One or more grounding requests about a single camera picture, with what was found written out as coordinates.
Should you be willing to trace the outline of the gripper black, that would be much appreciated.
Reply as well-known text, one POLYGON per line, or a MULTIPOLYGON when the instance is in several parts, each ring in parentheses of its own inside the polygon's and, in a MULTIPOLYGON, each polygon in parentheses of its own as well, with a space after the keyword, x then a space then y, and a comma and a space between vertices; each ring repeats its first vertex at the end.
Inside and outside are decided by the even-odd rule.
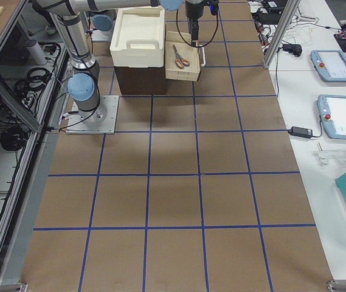
POLYGON ((186 0, 185 15, 187 17, 188 33, 191 34, 191 46, 196 47, 198 44, 198 22, 203 14, 204 7, 210 8, 213 16, 218 15, 219 0, 186 0))

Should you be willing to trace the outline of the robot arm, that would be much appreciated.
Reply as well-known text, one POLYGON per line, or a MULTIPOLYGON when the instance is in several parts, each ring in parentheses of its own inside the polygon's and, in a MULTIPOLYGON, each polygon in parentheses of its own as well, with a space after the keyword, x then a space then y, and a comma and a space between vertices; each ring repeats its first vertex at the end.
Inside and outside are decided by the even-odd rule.
POLYGON ((191 42, 187 45, 202 49, 205 45, 197 45, 199 24, 204 7, 208 6, 213 16, 218 18, 218 1, 37 1, 38 7, 52 15, 55 27, 64 41, 72 67, 76 72, 90 71, 95 78, 99 74, 99 64, 91 53, 86 42, 85 31, 80 19, 82 12, 101 12, 103 10, 124 9, 131 7, 158 7, 168 11, 177 11, 182 3, 185 4, 185 15, 190 24, 191 42))

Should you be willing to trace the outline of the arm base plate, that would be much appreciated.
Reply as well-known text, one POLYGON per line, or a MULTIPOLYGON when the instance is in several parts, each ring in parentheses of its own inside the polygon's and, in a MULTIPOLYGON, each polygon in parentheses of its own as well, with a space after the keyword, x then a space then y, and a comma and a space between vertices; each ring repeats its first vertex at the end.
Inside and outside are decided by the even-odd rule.
POLYGON ((100 105, 96 112, 86 119, 91 113, 86 114, 78 111, 75 102, 72 104, 72 111, 76 114, 69 116, 69 127, 67 134, 114 134, 116 128, 117 111, 119 107, 119 96, 100 96, 100 105))

